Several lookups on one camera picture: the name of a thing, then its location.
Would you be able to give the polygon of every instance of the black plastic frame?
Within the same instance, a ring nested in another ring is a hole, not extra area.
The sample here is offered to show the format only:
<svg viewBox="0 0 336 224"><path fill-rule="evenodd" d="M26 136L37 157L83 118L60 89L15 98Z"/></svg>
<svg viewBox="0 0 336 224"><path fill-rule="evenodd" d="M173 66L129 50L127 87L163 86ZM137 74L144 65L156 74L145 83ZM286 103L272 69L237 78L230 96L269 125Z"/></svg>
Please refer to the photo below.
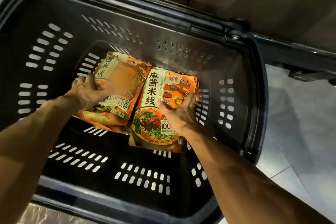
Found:
<svg viewBox="0 0 336 224"><path fill-rule="evenodd" d="M168 21L169 24L178 23L180 27L184 30L189 30L191 32L202 33L207 37L217 38L219 41L225 41L225 28L229 27L231 29L238 29L234 23L220 21L216 18L206 16L204 14L199 14L192 9L187 7L179 6L173 3L164 3L161 0L113 0L122 2L125 6L134 5L141 7L147 11L152 11L167 18L173 18L174 20ZM20 0L0 0L0 9L2 13L0 14L0 27L2 22L6 20L6 17L10 15L11 11L15 9L15 5L20 2ZM257 92L255 103L256 105L251 108L250 116L252 117L250 128L246 131L246 141L242 145L241 154L246 157L249 161L256 163L259 155L261 153L261 148L263 144L264 133L266 129L267 121L267 107L268 107L268 95L267 95L267 78L265 67L261 56L259 55L256 45L251 39L243 39L242 41L237 41L233 45L241 45L250 51L250 62L251 67L255 69L251 71L256 75L257 81L255 81L255 89ZM34 200L47 204L53 208L59 208L63 210L70 211L73 214L78 214L86 218L92 219L97 222L110 223L117 221L113 219L113 216L106 217L108 212L111 213L111 208L108 208L106 212L101 212L99 209L103 208L101 202L90 201L89 206L86 205L87 209L83 205L81 209L74 209L71 207L71 200L85 200L82 195L78 197L78 192L80 188L72 188L71 186L64 186L63 197L59 197L59 192L55 193L53 190L58 190L61 187L58 181L50 181L46 177L41 177L40 185L34 196ZM210 200L211 204L217 205L215 198L212 197ZM218 220L221 217L221 212L219 211L218 205L212 214L205 219L204 223L213 223L214 220Z"/></svg>

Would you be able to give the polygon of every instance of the cartoon logo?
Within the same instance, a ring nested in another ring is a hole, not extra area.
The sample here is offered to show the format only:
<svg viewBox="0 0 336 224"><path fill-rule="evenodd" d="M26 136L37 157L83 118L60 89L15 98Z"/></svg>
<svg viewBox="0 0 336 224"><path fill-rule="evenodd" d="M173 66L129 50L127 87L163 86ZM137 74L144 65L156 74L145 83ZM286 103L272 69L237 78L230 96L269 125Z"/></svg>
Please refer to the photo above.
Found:
<svg viewBox="0 0 336 224"><path fill-rule="evenodd" d="M177 77L176 76L173 76L173 77L169 77L169 79L170 79L170 81L175 81L175 82L177 82Z"/></svg>

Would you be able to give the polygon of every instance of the forearm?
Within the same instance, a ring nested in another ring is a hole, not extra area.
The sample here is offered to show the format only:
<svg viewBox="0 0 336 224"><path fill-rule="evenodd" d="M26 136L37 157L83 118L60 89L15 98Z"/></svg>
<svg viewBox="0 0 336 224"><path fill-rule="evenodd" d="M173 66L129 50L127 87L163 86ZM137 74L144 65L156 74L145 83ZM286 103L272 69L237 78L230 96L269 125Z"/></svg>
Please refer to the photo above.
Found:
<svg viewBox="0 0 336 224"><path fill-rule="evenodd" d="M197 154L228 223L331 223L204 132L190 131L186 139Z"/></svg>
<svg viewBox="0 0 336 224"><path fill-rule="evenodd" d="M12 224L34 193L49 151L79 103L59 97L0 133L0 219Z"/></svg>

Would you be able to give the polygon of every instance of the tiled floor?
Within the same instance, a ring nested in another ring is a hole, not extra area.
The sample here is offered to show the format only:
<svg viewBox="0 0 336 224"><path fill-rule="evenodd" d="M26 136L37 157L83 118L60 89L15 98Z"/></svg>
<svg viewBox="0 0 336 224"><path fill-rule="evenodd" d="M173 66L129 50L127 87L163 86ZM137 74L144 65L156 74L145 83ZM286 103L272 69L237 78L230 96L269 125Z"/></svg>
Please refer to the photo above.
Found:
<svg viewBox="0 0 336 224"><path fill-rule="evenodd" d="M269 112L257 167L336 223L336 88L266 67Z"/></svg>

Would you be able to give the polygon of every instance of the rice noodle package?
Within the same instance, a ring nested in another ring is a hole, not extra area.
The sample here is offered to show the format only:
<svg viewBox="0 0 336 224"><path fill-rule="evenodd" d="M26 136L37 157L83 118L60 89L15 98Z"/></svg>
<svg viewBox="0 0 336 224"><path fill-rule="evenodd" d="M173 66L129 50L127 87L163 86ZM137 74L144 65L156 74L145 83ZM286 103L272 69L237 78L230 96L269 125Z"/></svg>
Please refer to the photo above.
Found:
<svg viewBox="0 0 336 224"><path fill-rule="evenodd" d="M122 132L120 126L127 124L151 67L132 56L108 52L94 72L94 81L98 90L111 88L113 94L77 117L96 128Z"/></svg>
<svg viewBox="0 0 336 224"><path fill-rule="evenodd" d="M186 152L186 139L171 127L166 116L158 109L157 103L163 101L176 109L191 92L198 91L195 76L152 69L136 107L129 145L152 150Z"/></svg>

